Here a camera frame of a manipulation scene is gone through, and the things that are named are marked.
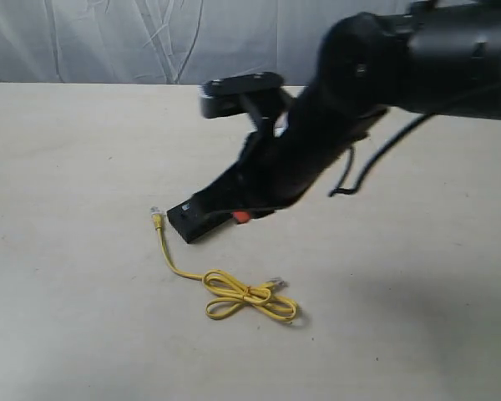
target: table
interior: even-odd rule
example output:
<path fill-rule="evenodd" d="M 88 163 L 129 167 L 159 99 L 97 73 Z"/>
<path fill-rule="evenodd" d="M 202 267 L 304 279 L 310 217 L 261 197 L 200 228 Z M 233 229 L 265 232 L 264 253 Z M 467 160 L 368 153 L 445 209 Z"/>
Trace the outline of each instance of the table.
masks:
<path fill-rule="evenodd" d="M 326 197 L 340 161 L 290 210 L 193 246 L 168 229 L 180 267 L 289 281 L 290 327 L 208 319 L 149 219 L 250 131 L 194 87 L 0 84 L 0 400 L 501 400 L 501 122 L 431 121 L 354 197 Z"/>

